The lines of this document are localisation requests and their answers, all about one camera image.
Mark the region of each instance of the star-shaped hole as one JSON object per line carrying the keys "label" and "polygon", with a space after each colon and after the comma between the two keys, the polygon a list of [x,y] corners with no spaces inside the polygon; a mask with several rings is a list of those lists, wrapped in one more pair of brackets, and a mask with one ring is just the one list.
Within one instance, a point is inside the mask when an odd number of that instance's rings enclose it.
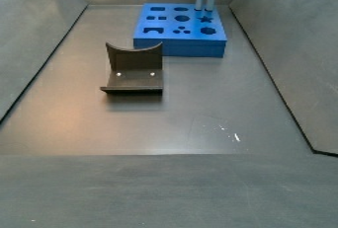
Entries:
{"label": "star-shaped hole", "polygon": [[200,20],[200,23],[211,23],[212,18],[208,18],[203,16],[203,18],[198,18]]}

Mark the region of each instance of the blue foam block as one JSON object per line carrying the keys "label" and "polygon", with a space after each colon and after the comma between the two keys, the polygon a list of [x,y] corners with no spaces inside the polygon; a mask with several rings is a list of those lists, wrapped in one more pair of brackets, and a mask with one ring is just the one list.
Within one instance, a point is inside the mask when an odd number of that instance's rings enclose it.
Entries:
{"label": "blue foam block", "polygon": [[218,11],[195,11],[192,4],[144,4],[133,47],[160,42],[165,56],[223,57],[227,37]]}

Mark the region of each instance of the circular hole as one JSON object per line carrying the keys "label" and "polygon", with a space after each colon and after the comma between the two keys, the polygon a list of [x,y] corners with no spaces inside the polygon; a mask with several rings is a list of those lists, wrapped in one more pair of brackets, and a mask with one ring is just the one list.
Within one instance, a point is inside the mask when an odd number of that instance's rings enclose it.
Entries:
{"label": "circular hole", "polygon": [[175,7],[173,8],[176,11],[187,11],[187,8],[183,8],[183,7]]}
{"label": "circular hole", "polygon": [[200,32],[206,35],[214,35],[216,33],[216,30],[214,28],[204,27],[200,29]]}
{"label": "circular hole", "polygon": [[180,22],[185,22],[190,20],[190,18],[187,16],[176,16],[175,19]]}

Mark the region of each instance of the gray floor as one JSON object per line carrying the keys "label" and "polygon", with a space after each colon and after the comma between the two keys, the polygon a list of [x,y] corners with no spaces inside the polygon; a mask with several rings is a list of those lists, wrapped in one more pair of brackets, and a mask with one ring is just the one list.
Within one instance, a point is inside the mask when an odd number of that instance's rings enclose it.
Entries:
{"label": "gray floor", "polygon": [[0,159],[5,228],[336,228],[335,158]]}
{"label": "gray floor", "polygon": [[89,6],[0,128],[0,154],[310,154],[248,40],[219,7],[223,59],[164,58],[163,96],[109,96],[104,43],[140,6]]}

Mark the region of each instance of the black plastic part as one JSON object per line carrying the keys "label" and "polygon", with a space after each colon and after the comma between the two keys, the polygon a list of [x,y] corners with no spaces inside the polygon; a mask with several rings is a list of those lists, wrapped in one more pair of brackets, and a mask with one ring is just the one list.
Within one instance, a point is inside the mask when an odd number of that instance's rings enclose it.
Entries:
{"label": "black plastic part", "polygon": [[111,76],[105,93],[160,93],[164,88],[163,44],[145,49],[127,50],[105,43]]}

